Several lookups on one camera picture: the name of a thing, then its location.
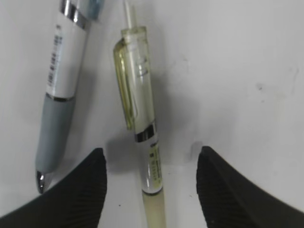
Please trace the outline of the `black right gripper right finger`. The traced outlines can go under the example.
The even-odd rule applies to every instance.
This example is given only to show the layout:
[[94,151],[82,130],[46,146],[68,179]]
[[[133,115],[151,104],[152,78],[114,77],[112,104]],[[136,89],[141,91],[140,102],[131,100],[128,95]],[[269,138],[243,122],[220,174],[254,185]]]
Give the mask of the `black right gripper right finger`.
[[208,228],[302,228],[304,213],[264,191],[202,146],[196,191]]

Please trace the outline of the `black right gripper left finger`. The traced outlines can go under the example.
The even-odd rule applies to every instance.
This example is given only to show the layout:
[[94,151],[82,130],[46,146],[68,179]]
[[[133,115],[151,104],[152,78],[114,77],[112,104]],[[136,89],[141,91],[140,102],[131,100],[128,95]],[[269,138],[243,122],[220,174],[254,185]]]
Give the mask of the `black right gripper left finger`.
[[107,194],[106,160],[94,149],[54,187],[0,218],[2,228],[96,228]]

